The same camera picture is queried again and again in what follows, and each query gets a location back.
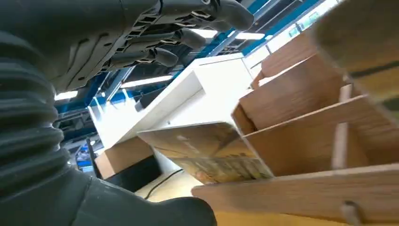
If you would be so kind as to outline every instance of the wooden box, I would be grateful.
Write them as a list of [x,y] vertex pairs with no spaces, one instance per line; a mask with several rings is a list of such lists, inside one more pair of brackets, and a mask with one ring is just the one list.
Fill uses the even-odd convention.
[[147,143],[134,137],[105,150],[95,161],[103,179],[107,179],[153,154]]
[[292,62],[241,98],[232,114],[275,176],[330,170],[340,142],[355,153],[349,168],[399,161],[399,130],[351,85],[343,89],[339,70],[319,54]]

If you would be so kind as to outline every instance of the metal ceiling structure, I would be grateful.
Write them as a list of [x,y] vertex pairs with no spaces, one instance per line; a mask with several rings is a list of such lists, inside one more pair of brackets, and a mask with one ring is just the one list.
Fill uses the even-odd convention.
[[[317,6],[322,0],[242,0],[240,2],[256,18],[253,26],[247,32],[263,34],[266,37],[268,35],[277,35],[292,25],[299,16]],[[234,32],[234,30],[218,33],[214,38],[207,39],[206,46],[201,49],[192,49],[185,45],[164,46],[165,49],[179,57],[176,66],[137,65],[133,69],[128,68],[116,72],[102,73],[91,79],[86,86],[80,88],[75,98],[57,101],[56,108],[59,111],[59,119],[55,126],[64,131],[65,138],[62,146],[70,149],[71,152],[76,152],[83,147],[83,143],[86,143],[86,138],[94,141],[99,140],[87,106],[93,104],[93,97],[98,97],[97,102],[100,102],[100,104],[106,100],[112,102],[125,98],[125,95],[120,91],[122,82],[164,75],[172,75],[173,78],[176,78],[196,58],[238,52],[247,55],[267,42],[265,38],[260,40],[239,40],[235,38],[238,32],[230,35],[231,32]],[[127,88],[126,91],[129,97],[139,97],[165,88],[169,83],[170,81],[163,81]],[[96,142],[95,149],[101,146],[101,142]]]

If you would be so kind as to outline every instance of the blue ceiling beam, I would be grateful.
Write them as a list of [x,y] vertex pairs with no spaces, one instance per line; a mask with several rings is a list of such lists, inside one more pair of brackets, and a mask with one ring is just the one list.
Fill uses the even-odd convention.
[[76,139],[76,138],[79,138],[79,137],[84,137],[87,134],[91,134],[91,133],[92,134],[96,134],[97,133],[97,130],[96,130],[95,127],[81,128],[81,129],[78,129],[78,130],[65,132],[64,133],[63,142],[67,142],[69,140]]
[[101,83],[103,83],[106,76],[107,73],[101,73],[93,77],[92,80],[90,81],[90,87],[88,88],[87,94],[85,95],[84,98],[72,99],[70,102],[63,105],[56,104],[56,109],[58,113],[62,114],[69,111],[75,111],[78,109],[86,108],[93,100],[93,97],[97,94],[98,87],[100,86]]
[[[250,11],[252,14],[254,14],[255,21],[258,20],[261,16],[263,16],[267,10],[269,10],[270,6],[274,6],[275,3],[277,3],[278,0],[255,0],[249,7],[248,11]],[[180,73],[185,69],[186,66],[191,64],[195,59],[198,58],[204,58],[204,57],[210,57],[210,56],[216,56],[220,51],[222,51],[227,45],[229,45],[231,42],[234,41],[235,37],[239,34],[238,31],[236,31],[233,35],[228,37],[228,35],[235,31],[234,29],[230,29],[226,32],[221,32],[218,33],[214,39],[212,40],[211,43],[209,43],[203,50],[198,53],[194,59],[190,62],[188,62],[186,65],[184,65],[184,68],[177,72],[173,76],[173,80],[177,78]]]
[[[302,16],[304,13],[308,12],[309,10],[313,9],[318,5],[318,3],[321,3],[322,0],[303,0],[303,3],[298,6],[296,9],[294,9],[290,14],[282,18],[280,21],[277,22],[276,25],[274,25],[271,29],[269,29],[265,34],[264,37],[269,36],[269,35],[276,35],[277,33],[281,32],[284,28],[286,28],[288,25],[291,25],[294,23],[297,19],[299,19],[300,16]],[[260,39],[255,42],[253,42],[251,45],[245,47],[242,50],[242,54],[245,56],[248,55],[250,52],[252,52],[254,49],[256,49],[258,46],[265,45],[267,42],[266,39]]]

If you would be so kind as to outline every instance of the wooden peg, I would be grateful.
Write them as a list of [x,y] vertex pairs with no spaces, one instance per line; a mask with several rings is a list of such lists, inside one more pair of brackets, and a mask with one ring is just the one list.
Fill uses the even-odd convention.
[[[350,99],[351,94],[351,84],[342,87],[339,101],[343,102]],[[349,167],[367,165],[367,157],[359,143],[355,131],[350,129],[347,122],[339,123],[335,129],[331,168],[333,170],[341,170]]]
[[359,208],[355,202],[345,201],[341,206],[341,212],[346,222],[353,226],[361,226]]

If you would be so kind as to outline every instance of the black cable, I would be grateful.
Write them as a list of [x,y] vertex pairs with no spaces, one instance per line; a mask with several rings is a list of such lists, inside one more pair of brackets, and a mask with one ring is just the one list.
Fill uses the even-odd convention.
[[167,178],[163,179],[161,182],[159,182],[157,185],[155,185],[153,188],[151,188],[150,192],[148,193],[148,195],[147,195],[144,199],[147,200],[147,199],[150,197],[151,193],[152,193],[158,186],[160,186],[163,182],[167,181],[167,180],[168,180],[169,178],[171,178],[173,175],[175,175],[176,173],[181,172],[181,171],[183,171],[183,169],[176,170],[176,171],[173,172],[171,175],[169,175]]

